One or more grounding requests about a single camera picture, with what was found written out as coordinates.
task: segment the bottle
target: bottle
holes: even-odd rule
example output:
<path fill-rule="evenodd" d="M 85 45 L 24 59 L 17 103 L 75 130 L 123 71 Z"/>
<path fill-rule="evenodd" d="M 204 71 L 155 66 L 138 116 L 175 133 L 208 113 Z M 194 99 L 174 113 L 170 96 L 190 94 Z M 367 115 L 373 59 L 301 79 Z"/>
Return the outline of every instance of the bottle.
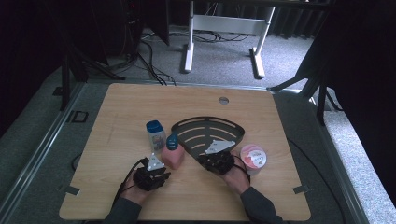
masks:
<path fill-rule="evenodd" d="M 177 170 L 184 159 L 184 147 L 177 142 L 177 134 L 172 133 L 166 139 L 166 147 L 161 154 L 163 163 L 171 168 Z"/>
<path fill-rule="evenodd" d="M 151 145 L 151 152 L 160 154 L 165 147 L 166 134 L 163 126 L 158 120 L 149 121 L 146 124 L 148 130 L 148 140 Z"/>

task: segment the black plastic tray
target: black plastic tray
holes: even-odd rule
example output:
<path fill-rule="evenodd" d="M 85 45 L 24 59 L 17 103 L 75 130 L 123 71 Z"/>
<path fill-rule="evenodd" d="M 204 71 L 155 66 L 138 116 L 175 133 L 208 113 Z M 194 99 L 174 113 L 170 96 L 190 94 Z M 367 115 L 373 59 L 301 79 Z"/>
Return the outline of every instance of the black plastic tray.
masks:
<path fill-rule="evenodd" d="M 235 141 L 235 145 L 225 149 L 232 150 L 245 134 L 238 124 L 216 117 L 183 119 L 172 126 L 172 132 L 177 133 L 178 142 L 196 160 L 199 155 L 205 154 L 213 140 Z"/>

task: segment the bottle cap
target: bottle cap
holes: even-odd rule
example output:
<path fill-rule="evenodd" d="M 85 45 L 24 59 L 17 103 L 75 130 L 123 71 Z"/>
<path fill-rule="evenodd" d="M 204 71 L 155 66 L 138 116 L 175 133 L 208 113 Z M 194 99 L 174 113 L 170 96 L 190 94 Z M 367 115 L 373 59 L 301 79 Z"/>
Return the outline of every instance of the bottle cap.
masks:
<path fill-rule="evenodd" d="M 146 124 L 146 128 L 148 129 L 149 133 L 158 133 L 163 131 L 163 126 L 158 120 L 149 121 Z"/>
<path fill-rule="evenodd" d="M 172 133 L 171 135 L 168 136 L 166 139 L 166 147 L 169 150 L 175 150 L 178 147 L 178 142 L 177 142 L 177 134 Z"/>

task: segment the wooden table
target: wooden table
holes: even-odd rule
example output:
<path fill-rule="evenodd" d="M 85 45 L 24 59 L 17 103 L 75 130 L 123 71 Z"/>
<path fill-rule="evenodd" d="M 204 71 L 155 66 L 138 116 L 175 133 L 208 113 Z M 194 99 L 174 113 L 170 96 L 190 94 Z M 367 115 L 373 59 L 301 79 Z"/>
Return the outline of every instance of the wooden table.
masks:
<path fill-rule="evenodd" d="M 220 97 L 227 97 L 223 105 Z M 242 142 L 261 146 L 267 163 L 251 185 L 268 197 L 285 220 L 307 220 L 310 211 L 290 148 L 268 91 L 112 84 L 92 128 L 60 210 L 64 219 L 103 219 L 131 167 L 149 157 L 146 123 L 157 119 L 167 134 L 183 119 L 211 116 L 233 121 L 246 133 Z M 145 202 L 141 220 L 248 220 L 239 197 L 188 153 L 164 186 Z"/>

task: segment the metal stand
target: metal stand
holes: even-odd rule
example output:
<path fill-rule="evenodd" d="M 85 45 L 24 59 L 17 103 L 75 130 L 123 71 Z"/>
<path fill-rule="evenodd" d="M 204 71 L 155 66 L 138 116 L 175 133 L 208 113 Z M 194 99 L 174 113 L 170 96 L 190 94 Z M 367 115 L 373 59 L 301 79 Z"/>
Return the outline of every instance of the metal stand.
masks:
<path fill-rule="evenodd" d="M 251 60 L 255 65 L 257 77 L 265 77 L 262 66 L 262 46 L 268 33 L 271 19 L 274 15 L 274 7 L 268 7 L 265 20 L 252 20 L 241 18 L 229 18 L 218 16 L 194 15 L 194 2 L 190 2 L 190 22 L 189 22 L 189 44 L 187 46 L 185 71 L 192 71 L 192 56 L 194 52 L 193 32 L 194 30 L 205 30 L 224 33 L 237 33 L 245 35 L 259 35 L 259 43 L 256 48 L 252 48 Z"/>

